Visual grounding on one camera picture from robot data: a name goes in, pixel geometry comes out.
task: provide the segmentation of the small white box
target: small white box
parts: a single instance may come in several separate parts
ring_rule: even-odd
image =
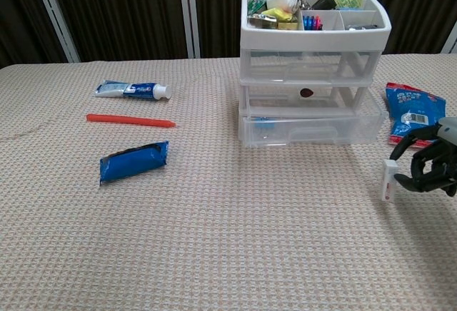
[[[395,189],[397,181],[394,175],[398,172],[398,165],[395,160],[383,161],[383,181],[381,184],[381,200],[393,202],[395,199]]]

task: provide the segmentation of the yellow object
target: yellow object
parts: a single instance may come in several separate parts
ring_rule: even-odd
[[[298,24],[296,22],[279,22],[278,29],[282,31],[296,31],[298,30]]]
[[[292,14],[285,12],[280,8],[272,8],[269,10],[262,11],[263,15],[274,16],[278,22],[290,22],[292,21]]]

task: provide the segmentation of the white frame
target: white frame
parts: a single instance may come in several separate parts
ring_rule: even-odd
[[[43,0],[43,3],[48,11],[49,18],[51,19],[57,38],[64,50],[66,59],[69,63],[80,63],[81,59],[79,58],[78,51],[71,38],[65,19],[62,16],[59,3],[57,0]]]
[[[457,22],[454,24],[443,49],[441,49],[441,53],[457,53]]]
[[[191,22],[192,22],[192,41],[194,43],[195,58],[200,58],[200,38],[199,38],[199,23],[197,20],[197,5],[196,0],[189,0],[191,7]]]
[[[192,41],[192,25],[191,25],[191,14],[189,11],[188,0],[181,0],[183,9],[183,20],[184,20],[184,32],[186,34],[186,45],[187,45],[187,57],[194,57],[194,45]]]

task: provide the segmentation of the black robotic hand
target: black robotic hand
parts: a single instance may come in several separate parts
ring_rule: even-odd
[[[441,118],[436,125],[409,132],[393,149],[390,159],[397,160],[417,140],[435,140],[416,152],[411,161],[411,175],[395,174],[395,179],[407,190],[428,192],[440,188],[453,197],[457,191],[457,117]],[[427,161],[431,171],[424,173]]]

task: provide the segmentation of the blue packet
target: blue packet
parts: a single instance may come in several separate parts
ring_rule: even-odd
[[[100,184],[166,165],[169,142],[130,148],[100,159]]]
[[[432,126],[446,116],[446,100],[412,86],[387,83],[386,95],[393,118],[389,143],[397,144],[413,129]],[[417,141],[423,148],[433,141]]]

